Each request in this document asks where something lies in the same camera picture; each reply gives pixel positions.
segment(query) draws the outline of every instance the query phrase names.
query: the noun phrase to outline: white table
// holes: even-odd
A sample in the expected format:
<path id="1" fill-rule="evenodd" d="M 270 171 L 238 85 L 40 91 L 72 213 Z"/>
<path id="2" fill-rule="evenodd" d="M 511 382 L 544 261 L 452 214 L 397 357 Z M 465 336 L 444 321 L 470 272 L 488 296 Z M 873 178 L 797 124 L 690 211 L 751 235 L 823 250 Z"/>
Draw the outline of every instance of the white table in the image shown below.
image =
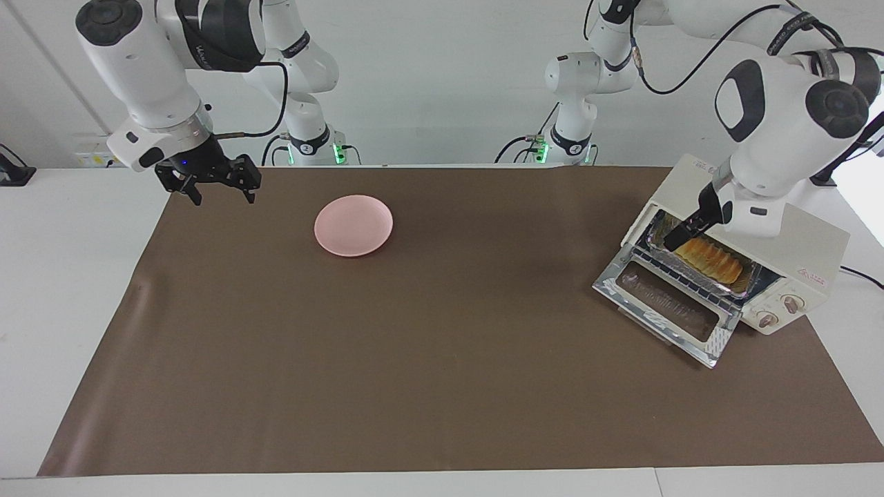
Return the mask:
<path id="1" fill-rule="evenodd" d="M 845 264 L 884 275 L 884 248 L 836 190 L 803 207 L 852 233 Z M 40 466 L 163 210 L 151 173 L 41 170 L 0 188 L 0 495 L 884 494 L 883 464 L 447 473 L 29 479 Z M 840 275 L 811 314 L 884 438 L 884 293 Z"/>

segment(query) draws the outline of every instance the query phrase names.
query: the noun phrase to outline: brown paper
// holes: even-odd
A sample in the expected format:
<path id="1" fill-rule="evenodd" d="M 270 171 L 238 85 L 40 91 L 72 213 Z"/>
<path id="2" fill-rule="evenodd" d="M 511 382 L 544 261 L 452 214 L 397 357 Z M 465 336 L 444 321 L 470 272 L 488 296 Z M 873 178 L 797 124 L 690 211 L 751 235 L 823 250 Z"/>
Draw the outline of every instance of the brown paper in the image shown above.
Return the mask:
<path id="1" fill-rule="evenodd" d="M 174 196 L 41 476 L 862 463 L 806 319 L 709 371 L 591 290 L 666 169 L 265 170 Z M 373 195 L 378 252 L 316 214 Z"/>

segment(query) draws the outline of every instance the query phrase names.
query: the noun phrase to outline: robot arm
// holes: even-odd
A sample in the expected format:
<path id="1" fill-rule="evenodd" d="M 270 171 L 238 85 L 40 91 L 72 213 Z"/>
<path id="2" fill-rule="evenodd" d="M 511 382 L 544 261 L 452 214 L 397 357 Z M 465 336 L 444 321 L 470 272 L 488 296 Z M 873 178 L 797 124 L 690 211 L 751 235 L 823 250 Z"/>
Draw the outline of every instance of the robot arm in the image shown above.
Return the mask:
<path id="1" fill-rule="evenodd" d="M 588 143 L 595 112 L 592 119 L 580 116 L 594 107 L 589 95 L 629 89 L 644 76 L 630 22 L 635 27 L 675 24 L 709 39 L 738 24 L 729 39 L 758 46 L 769 56 L 792 55 L 745 60 L 721 84 L 715 108 L 738 147 L 700 195 L 700 209 L 672 233 L 667 246 L 676 249 L 715 224 L 776 236 L 786 195 L 862 131 L 879 92 L 880 69 L 862 50 L 833 49 L 830 36 L 811 29 L 816 19 L 810 14 L 791 5 L 767 5 L 763 0 L 641 0 L 636 7 L 634 0 L 600 0 L 589 35 L 595 52 L 568 54 L 547 68 L 547 83 L 562 101 L 562 124 L 547 131 L 551 160 L 574 164 L 586 153 L 560 144 Z M 577 83 L 575 77 L 585 81 Z"/>
<path id="2" fill-rule="evenodd" d="M 129 113 L 108 139 L 135 171 L 155 166 L 164 187 L 197 205 L 198 183 L 222 183 L 255 200 L 261 173 L 228 159 L 185 68 L 245 72 L 264 52 L 259 0 L 91 0 L 77 15 L 80 44 Z"/>
<path id="3" fill-rule="evenodd" d="M 313 42 L 301 22 L 294 0 L 265 0 L 263 23 L 267 35 L 265 60 L 282 63 L 289 73 L 286 99 L 289 151 L 298 165 L 339 164 L 338 142 L 343 135 L 325 122 L 322 107 L 311 94 L 331 91 L 338 84 L 334 58 Z M 274 70 L 259 66 L 244 75 L 246 82 L 281 104 L 283 87 Z"/>

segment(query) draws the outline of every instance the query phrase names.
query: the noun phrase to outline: bread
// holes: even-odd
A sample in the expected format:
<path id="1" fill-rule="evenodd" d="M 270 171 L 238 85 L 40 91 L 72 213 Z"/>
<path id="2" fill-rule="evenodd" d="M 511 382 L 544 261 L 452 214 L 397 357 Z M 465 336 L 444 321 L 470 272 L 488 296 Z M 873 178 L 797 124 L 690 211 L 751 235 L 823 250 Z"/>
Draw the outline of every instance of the bread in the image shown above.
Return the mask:
<path id="1" fill-rule="evenodd" d="M 675 254 L 705 276 L 731 285 L 743 273 L 743 265 L 728 252 L 708 241 L 694 238 L 680 246 Z"/>

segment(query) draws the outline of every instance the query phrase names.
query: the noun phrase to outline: power cord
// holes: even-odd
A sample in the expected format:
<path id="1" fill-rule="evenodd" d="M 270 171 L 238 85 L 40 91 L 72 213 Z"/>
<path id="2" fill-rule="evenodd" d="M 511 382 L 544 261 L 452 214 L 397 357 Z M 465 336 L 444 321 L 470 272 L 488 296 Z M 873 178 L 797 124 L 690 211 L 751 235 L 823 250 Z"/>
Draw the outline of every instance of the power cord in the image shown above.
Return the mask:
<path id="1" fill-rule="evenodd" d="M 359 165 L 362 165 L 362 154 L 359 153 L 359 149 L 354 147 L 353 145 L 344 145 L 341 147 L 342 150 L 350 150 L 353 149 L 356 151 L 356 158 L 359 159 Z"/>
<path id="2" fill-rule="evenodd" d="M 273 149 L 273 153 L 271 154 L 271 164 L 273 165 L 273 167 L 276 167 L 276 155 L 277 152 L 279 152 L 280 150 L 283 152 L 287 152 L 288 147 L 276 147 L 275 149 Z"/>
<path id="3" fill-rule="evenodd" d="M 12 154 L 12 156 L 15 157 L 16 160 L 18 160 L 19 162 L 21 162 L 22 167 L 28 167 L 27 163 L 26 163 L 24 160 L 22 160 L 21 157 L 19 157 L 19 154 L 13 152 L 12 149 L 10 149 L 9 147 L 7 147 L 6 145 L 3 145 L 2 143 L 0 143 L 0 149 L 6 150 L 6 151 L 9 152 L 10 154 Z"/>
<path id="4" fill-rule="evenodd" d="M 596 155 L 592 158 L 592 164 L 591 164 L 591 165 L 595 165 L 595 164 L 596 164 L 596 161 L 598 160 L 598 153 L 601 151 L 601 149 L 600 149 L 600 148 L 598 147 L 598 145 L 596 145 L 595 143 L 592 144 L 592 146 L 590 147 L 590 149 L 595 149 L 595 150 L 596 150 Z"/>
<path id="5" fill-rule="evenodd" d="M 245 132 L 236 132 L 236 133 L 223 133 L 216 134 L 215 138 L 219 140 L 227 140 L 228 138 L 263 138 L 264 136 L 270 136 L 273 134 L 279 125 L 282 124 L 282 119 L 286 116 L 286 102 L 288 101 L 288 69 L 286 65 L 281 62 L 262 62 L 258 65 L 263 66 L 277 66 L 282 68 L 283 75 L 283 90 L 282 90 L 282 105 L 279 107 L 279 117 L 277 118 L 277 122 L 273 127 L 263 133 L 245 133 Z"/>
<path id="6" fill-rule="evenodd" d="M 590 14 L 592 13 L 592 5 L 596 3 L 596 0 L 590 0 L 590 5 L 586 7 L 586 17 L 583 18 L 583 39 L 587 42 L 590 40 L 590 36 L 586 34 L 586 28 L 590 26 Z"/>
<path id="7" fill-rule="evenodd" d="M 549 124 L 550 119 L 553 118 L 553 114 L 555 114 L 556 110 L 559 109 L 560 105 L 561 105 L 561 102 L 555 103 L 555 105 L 552 107 L 552 110 L 550 111 L 549 115 L 546 116 L 546 120 L 544 121 L 544 124 L 540 125 L 540 129 L 537 130 L 537 134 L 534 134 L 534 135 L 529 134 L 526 136 L 520 136 L 519 138 L 516 138 L 516 139 L 512 140 L 511 142 L 507 143 L 507 145 L 500 151 L 497 158 L 494 159 L 494 164 L 498 164 L 500 162 L 500 159 L 503 157 L 503 155 L 507 153 L 507 150 L 509 150 L 513 145 L 515 145 L 519 141 L 530 141 L 531 147 L 528 147 L 527 149 L 522 150 L 522 152 L 519 152 L 518 154 L 516 154 L 515 162 L 518 162 L 519 156 L 523 152 L 525 152 L 525 151 L 531 149 L 532 147 L 534 147 L 535 145 L 537 145 L 537 141 L 540 140 L 540 136 L 544 132 L 544 128 L 546 127 L 547 124 Z"/>
<path id="8" fill-rule="evenodd" d="M 730 35 L 732 35 L 737 30 L 737 28 L 742 26 L 743 23 L 745 23 L 747 20 L 752 19 L 753 17 L 759 15 L 763 11 L 771 11 L 773 9 L 779 9 L 781 7 L 780 4 L 765 5 L 763 7 L 758 7 L 754 11 L 749 12 L 748 14 L 743 16 L 742 19 L 738 20 L 736 22 L 736 24 L 734 24 L 727 32 L 725 32 L 725 34 L 723 34 L 721 36 L 721 38 L 713 45 L 713 47 L 711 49 L 709 49 L 708 52 L 706 52 L 706 55 L 702 59 L 700 59 L 700 62 L 697 63 L 697 65 L 694 67 L 694 69 L 690 73 L 688 73 L 687 76 L 685 76 L 685 78 L 682 80 L 682 82 L 680 82 L 679 84 L 675 85 L 674 87 L 672 87 L 668 90 L 659 90 L 659 89 L 656 89 L 654 86 L 652 86 L 651 83 L 648 82 L 647 78 L 644 75 L 644 68 L 642 67 L 642 52 L 638 48 L 638 41 L 636 40 L 636 9 L 635 9 L 636 6 L 638 6 L 638 1 L 635 1 L 633 3 L 632 14 L 629 16 L 629 40 L 630 40 L 630 43 L 632 44 L 632 49 L 633 49 L 630 57 L 633 57 L 633 59 L 636 63 L 636 68 L 638 69 L 638 76 L 641 78 L 644 85 L 652 93 L 655 93 L 657 95 L 670 95 L 670 94 L 675 93 L 679 89 L 681 89 L 688 81 L 690 81 L 691 78 L 694 77 L 695 74 L 697 74 L 697 71 L 699 71 L 700 68 L 703 67 L 703 65 L 705 65 L 706 61 L 709 60 L 709 57 L 711 57 L 713 55 L 713 53 L 715 53 L 715 50 L 717 50 L 721 46 L 721 44 L 724 43 L 727 40 L 727 38 Z"/>
<path id="9" fill-rule="evenodd" d="M 884 141 L 884 134 L 878 140 L 876 140 L 875 143 L 870 145 L 867 149 L 863 150 L 862 152 L 860 152 L 859 154 L 856 154 L 855 156 L 853 156 L 851 158 L 844 159 L 844 162 L 850 162 L 853 159 L 858 159 L 858 158 L 864 156 L 865 154 L 869 153 L 872 149 L 877 147 L 882 141 Z"/>
<path id="10" fill-rule="evenodd" d="M 798 9 L 799 11 L 804 12 L 804 9 L 802 9 L 792 0 L 786 0 L 786 3 Z M 829 40 L 835 47 L 841 48 L 844 46 L 844 40 L 841 38 L 841 35 L 838 34 L 838 32 L 835 31 L 828 24 L 817 20 L 812 24 L 812 26 L 815 27 L 816 30 L 819 31 L 823 36 L 825 36 L 826 39 Z"/>
<path id="11" fill-rule="evenodd" d="M 507 150 L 509 150 L 510 147 L 512 147 L 513 145 L 515 145 L 519 141 L 531 141 L 532 138 L 533 137 L 529 136 L 529 135 L 528 136 L 520 136 L 518 138 L 513 139 L 511 142 L 507 143 L 507 145 L 505 145 L 504 148 L 500 151 L 497 158 L 494 159 L 494 164 L 499 164 L 500 158 L 503 157 L 503 155 L 507 153 Z"/>
<path id="12" fill-rule="evenodd" d="M 869 276 L 868 274 L 865 274 L 864 272 L 860 272 L 860 271 L 857 271 L 857 270 L 855 270 L 855 269 L 851 269 L 851 268 L 849 268 L 849 267 L 847 267 L 847 266 L 841 266 L 841 270 L 842 270 L 842 271 L 849 272 L 850 274 L 856 275 L 856 276 L 858 276 L 858 277 L 860 277 L 860 278 L 868 279 L 869 281 L 871 281 L 872 283 L 874 283 L 875 285 L 877 285 L 878 288 L 880 288 L 881 290 L 884 290 L 884 283 L 881 283 L 881 282 L 878 281 L 877 279 L 872 278 L 871 276 Z"/>
<path id="13" fill-rule="evenodd" d="M 522 154 L 525 154 L 525 158 L 522 159 L 522 163 L 524 164 L 525 161 L 528 160 L 528 157 L 529 157 L 532 153 L 534 153 L 534 152 L 537 152 L 537 149 L 534 149 L 534 148 L 528 147 L 527 149 L 525 149 L 525 150 L 519 152 L 518 154 L 515 154 L 515 160 L 513 161 L 513 164 L 519 162 L 519 157 L 521 157 Z"/>
<path id="14" fill-rule="evenodd" d="M 271 147 L 273 146 L 273 143 L 276 142 L 276 140 L 282 140 L 282 135 L 277 134 L 273 138 L 270 138 L 269 141 L 267 141 L 267 146 L 264 147 L 264 153 L 261 156 L 261 164 L 260 165 L 267 165 L 267 156 L 270 154 Z"/>

